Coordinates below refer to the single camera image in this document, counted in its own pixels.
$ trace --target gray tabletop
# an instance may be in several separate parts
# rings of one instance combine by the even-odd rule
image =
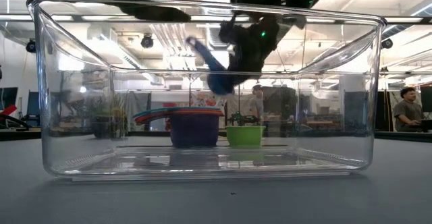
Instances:
[[[0,223],[431,223],[432,144],[376,140],[361,175],[76,183],[44,172],[40,140],[0,142]]]

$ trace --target transparent container rim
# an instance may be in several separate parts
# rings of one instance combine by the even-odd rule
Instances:
[[[187,1],[187,0],[27,0],[26,6],[33,18],[34,8],[39,6],[44,1],[51,2],[80,2],[80,3],[139,3],[141,5],[158,5],[158,6],[174,6],[174,7],[206,7],[213,9],[241,9],[243,11],[257,11],[265,9],[267,13],[278,13],[286,15],[298,16],[315,16],[322,18],[337,18],[339,20],[360,20],[364,23],[373,23],[376,26],[387,25],[387,20],[380,16],[347,13],[340,11],[323,11],[318,9],[300,9],[291,7],[277,7],[269,5],[249,5],[239,3],[222,3],[208,1]]]

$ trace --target gray shirt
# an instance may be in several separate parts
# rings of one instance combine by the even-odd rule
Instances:
[[[415,131],[410,130],[409,125],[399,119],[399,115],[405,115],[409,120],[422,120],[425,118],[420,105],[405,100],[397,103],[393,109],[393,116],[396,118],[395,128],[399,132]]]
[[[263,120],[264,116],[264,100],[263,98],[254,97],[250,102],[250,108],[256,110],[258,119]]]

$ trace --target man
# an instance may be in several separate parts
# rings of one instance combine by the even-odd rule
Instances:
[[[396,130],[399,132],[421,132],[421,129],[413,127],[420,125],[421,120],[425,117],[421,106],[414,103],[416,90],[414,88],[404,88],[400,91],[400,96],[404,100],[396,104],[393,109],[396,118]]]
[[[255,96],[250,102],[250,110],[252,111],[252,115],[257,117],[260,121],[260,124],[264,120],[264,91],[261,85],[255,85],[252,87],[252,94]]]

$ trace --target lime green pot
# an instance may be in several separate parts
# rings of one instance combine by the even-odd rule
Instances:
[[[229,146],[235,148],[259,148],[264,126],[227,126]]]

